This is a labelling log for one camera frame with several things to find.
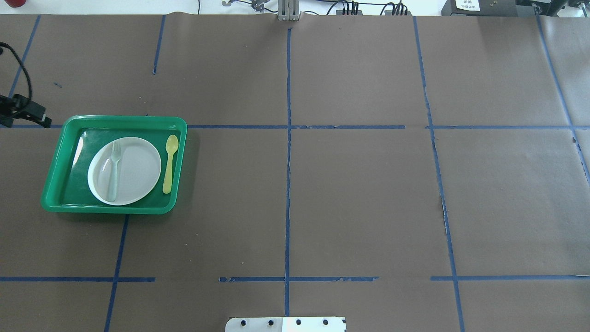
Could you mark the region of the pale green plastic fork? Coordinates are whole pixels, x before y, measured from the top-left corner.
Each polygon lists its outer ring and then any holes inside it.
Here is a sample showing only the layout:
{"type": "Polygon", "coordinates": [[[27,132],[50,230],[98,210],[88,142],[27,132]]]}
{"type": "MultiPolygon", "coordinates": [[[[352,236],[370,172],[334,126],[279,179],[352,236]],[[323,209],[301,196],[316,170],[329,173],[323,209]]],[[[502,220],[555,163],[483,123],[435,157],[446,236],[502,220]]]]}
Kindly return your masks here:
{"type": "Polygon", "coordinates": [[[116,140],[112,143],[112,150],[110,155],[110,160],[112,162],[112,169],[110,173],[109,179],[109,190],[107,192],[106,200],[108,202],[114,202],[117,198],[118,194],[118,166],[122,159],[122,150],[121,144],[119,140],[116,140]]]}

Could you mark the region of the yellow plastic spoon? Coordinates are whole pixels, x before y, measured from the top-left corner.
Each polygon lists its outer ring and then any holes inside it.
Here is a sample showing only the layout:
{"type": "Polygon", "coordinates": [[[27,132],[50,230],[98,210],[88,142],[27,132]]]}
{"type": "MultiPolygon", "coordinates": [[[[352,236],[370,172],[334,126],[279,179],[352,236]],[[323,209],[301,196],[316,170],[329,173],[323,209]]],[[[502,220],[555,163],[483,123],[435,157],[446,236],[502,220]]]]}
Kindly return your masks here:
{"type": "Polygon", "coordinates": [[[170,135],[165,143],[165,151],[167,153],[166,168],[164,175],[164,183],[162,193],[170,194],[173,181],[173,158],[179,149],[179,140],[176,135],[170,135]]]}

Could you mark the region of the white round plate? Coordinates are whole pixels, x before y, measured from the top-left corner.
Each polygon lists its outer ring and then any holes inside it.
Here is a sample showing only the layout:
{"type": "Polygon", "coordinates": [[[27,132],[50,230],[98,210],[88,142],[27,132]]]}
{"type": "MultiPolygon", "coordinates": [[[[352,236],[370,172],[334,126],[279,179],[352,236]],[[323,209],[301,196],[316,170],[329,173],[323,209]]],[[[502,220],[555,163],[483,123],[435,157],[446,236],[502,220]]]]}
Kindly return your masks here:
{"type": "Polygon", "coordinates": [[[138,202],[154,189],[161,175],[161,157],[156,147],[143,138],[128,136],[103,146],[92,158],[87,183],[94,197],[107,205],[124,206],[138,202]],[[108,202],[112,143],[120,141],[122,159],[118,166],[118,194],[108,202]]]}

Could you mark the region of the green plastic tray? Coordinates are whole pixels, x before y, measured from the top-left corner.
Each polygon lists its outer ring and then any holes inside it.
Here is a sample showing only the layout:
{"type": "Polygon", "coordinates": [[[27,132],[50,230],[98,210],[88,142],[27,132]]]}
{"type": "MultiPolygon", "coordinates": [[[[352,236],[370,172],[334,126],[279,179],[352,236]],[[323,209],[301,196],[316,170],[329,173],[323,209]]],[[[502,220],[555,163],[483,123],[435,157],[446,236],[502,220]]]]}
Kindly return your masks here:
{"type": "Polygon", "coordinates": [[[79,115],[61,127],[42,207],[161,215],[177,201],[188,125],[175,116],[79,115]]]}

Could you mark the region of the black box device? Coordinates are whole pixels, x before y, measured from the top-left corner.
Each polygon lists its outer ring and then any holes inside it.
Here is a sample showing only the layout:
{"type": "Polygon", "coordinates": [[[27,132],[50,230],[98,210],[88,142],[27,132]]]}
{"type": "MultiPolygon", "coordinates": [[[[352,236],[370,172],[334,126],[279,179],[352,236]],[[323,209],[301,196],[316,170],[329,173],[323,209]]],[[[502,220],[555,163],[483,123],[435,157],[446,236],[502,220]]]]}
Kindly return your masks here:
{"type": "Polygon", "coordinates": [[[447,0],[441,16],[517,17],[515,0],[447,0]]]}

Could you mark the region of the aluminium frame post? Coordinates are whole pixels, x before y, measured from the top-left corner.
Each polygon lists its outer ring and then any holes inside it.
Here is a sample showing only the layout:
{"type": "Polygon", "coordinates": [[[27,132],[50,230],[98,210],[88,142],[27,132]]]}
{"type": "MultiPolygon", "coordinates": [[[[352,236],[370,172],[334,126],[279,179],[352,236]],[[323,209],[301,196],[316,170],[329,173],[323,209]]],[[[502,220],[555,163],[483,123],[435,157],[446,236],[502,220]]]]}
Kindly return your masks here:
{"type": "Polygon", "coordinates": [[[299,21],[301,11],[299,0],[278,0],[278,21],[299,21]]]}

